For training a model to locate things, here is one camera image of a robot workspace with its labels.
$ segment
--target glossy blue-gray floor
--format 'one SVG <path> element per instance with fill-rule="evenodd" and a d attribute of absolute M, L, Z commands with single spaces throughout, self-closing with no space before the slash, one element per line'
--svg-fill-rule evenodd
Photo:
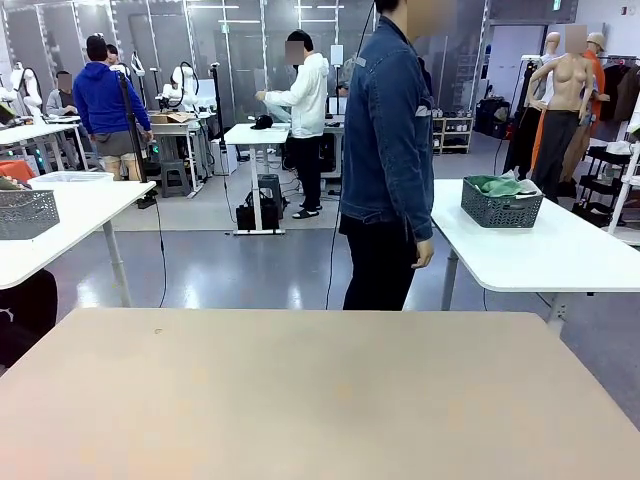
<path fill-rule="evenodd" d="M 292 230 L 283 237 L 239 238 L 224 232 L 166 232 L 168 288 L 164 306 L 323 309 L 332 236 L 333 231 L 326 229 Z M 135 306 L 157 307 L 163 290 L 158 234 L 121 232 L 117 237 Z M 448 248 L 439 235 L 435 243 L 435 258 L 429 268 L 416 275 L 406 309 L 439 309 Z M 76 306 L 119 306 L 102 234 L 92 234 L 49 269 L 58 280 L 60 317 Z M 341 308 L 350 275 L 348 247 L 338 235 L 330 309 Z M 486 303 L 492 311 L 528 311 L 542 316 L 548 311 L 533 294 L 487 292 Z M 453 309 L 484 309 L 483 290 L 462 265 Z M 577 295 L 562 338 L 640 427 L 640 295 Z"/>

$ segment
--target stool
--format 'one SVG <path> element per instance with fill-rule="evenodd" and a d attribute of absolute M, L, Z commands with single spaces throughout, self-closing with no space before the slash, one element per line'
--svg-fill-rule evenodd
<path fill-rule="evenodd" d="M 271 191 L 271 198 L 276 202 L 278 208 L 278 218 L 282 220 L 284 218 L 284 202 L 280 189 L 280 177 L 272 173 L 261 173 L 258 175 L 258 188 Z"/>
<path fill-rule="evenodd" d="M 160 171 L 162 176 L 162 198 L 173 195 L 184 195 L 185 197 L 191 193 L 191 186 L 187 179 L 187 171 L 184 168 L 184 162 L 162 162 L 160 163 Z M 180 185 L 169 186 L 169 172 L 178 172 L 180 175 Z"/>

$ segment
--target man in denim jacket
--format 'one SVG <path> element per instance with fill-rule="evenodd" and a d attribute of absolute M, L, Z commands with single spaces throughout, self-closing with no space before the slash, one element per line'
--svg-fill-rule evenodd
<path fill-rule="evenodd" d="M 433 256 L 433 100 L 407 38 L 431 14 L 423 2 L 375 0 L 380 23 L 356 59 L 340 226 L 353 261 L 345 310 L 402 310 L 415 270 Z"/>

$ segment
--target black hair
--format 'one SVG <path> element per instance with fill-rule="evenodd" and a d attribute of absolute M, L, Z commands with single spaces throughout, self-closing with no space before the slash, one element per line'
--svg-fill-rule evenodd
<path fill-rule="evenodd" d="M 378 13 L 385 13 L 395 11 L 400 5 L 400 0 L 375 0 L 375 3 Z"/>
<path fill-rule="evenodd" d="M 304 49 L 307 52 L 313 51 L 313 40 L 307 32 L 304 30 L 296 30 L 287 37 L 287 42 L 302 42 L 304 43 Z"/>
<path fill-rule="evenodd" d="M 92 62 L 104 62 L 107 59 L 107 44 L 99 35 L 87 38 L 87 57 Z"/>

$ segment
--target denim jacket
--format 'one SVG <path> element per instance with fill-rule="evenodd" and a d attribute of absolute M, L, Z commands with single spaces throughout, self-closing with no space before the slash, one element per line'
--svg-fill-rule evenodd
<path fill-rule="evenodd" d="M 388 18 L 356 59 L 345 118 L 342 213 L 433 235 L 433 99 L 418 56 Z"/>

